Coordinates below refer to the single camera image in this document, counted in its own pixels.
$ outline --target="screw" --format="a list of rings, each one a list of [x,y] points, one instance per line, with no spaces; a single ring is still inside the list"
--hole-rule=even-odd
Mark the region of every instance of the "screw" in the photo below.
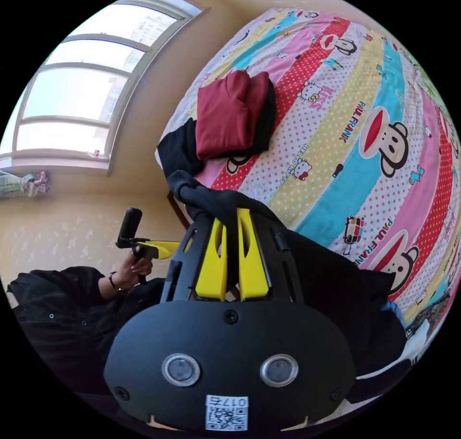
[[[341,390],[341,389],[337,389],[335,391],[333,391],[330,395],[331,397],[331,400],[336,402],[337,400],[339,400],[344,394],[344,391]]]
[[[239,315],[233,309],[228,309],[224,312],[223,319],[226,324],[232,325],[239,320]]]
[[[122,401],[130,400],[130,393],[125,388],[122,388],[121,386],[117,386],[115,388],[115,395]]]

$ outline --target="red clothing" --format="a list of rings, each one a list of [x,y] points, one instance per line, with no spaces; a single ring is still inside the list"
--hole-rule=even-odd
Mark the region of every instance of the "red clothing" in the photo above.
[[[253,144],[256,121],[266,100],[269,74],[234,71],[198,89],[197,157],[211,159]]]

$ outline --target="bedsheet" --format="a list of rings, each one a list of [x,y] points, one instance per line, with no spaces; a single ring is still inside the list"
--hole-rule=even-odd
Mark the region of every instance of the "bedsheet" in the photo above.
[[[429,325],[421,355],[461,275],[460,140],[434,85],[408,51],[361,24],[276,8],[210,60],[163,136],[196,119],[200,86],[236,69],[267,71],[275,86],[270,149],[210,160],[196,178],[264,202],[359,268],[395,272],[390,300],[409,336]]]

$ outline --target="yellow headset part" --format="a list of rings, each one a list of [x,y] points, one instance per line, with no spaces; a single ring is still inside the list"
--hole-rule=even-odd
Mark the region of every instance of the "yellow headset part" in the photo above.
[[[226,288],[227,230],[218,219],[215,219],[195,286],[195,293],[200,298],[225,301]]]
[[[239,286],[240,300],[263,298],[269,292],[263,260],[259,252],[250,210],[237,210],[239,227]]]
[[[180,242],[170,242],[170,241],[145,241],[145,242],[136,242],[136,245],[143,245],[149,249],[149,247],[154,247],[158,250],[158,260],[164,260],[170,258],[170,256],[178,251]]]

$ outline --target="label sticker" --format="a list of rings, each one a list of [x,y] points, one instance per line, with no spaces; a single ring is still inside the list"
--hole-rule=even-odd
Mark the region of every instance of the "label sticker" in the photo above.
[[[248,397],[206,397],[205,429],[210,431],[247,431]]]

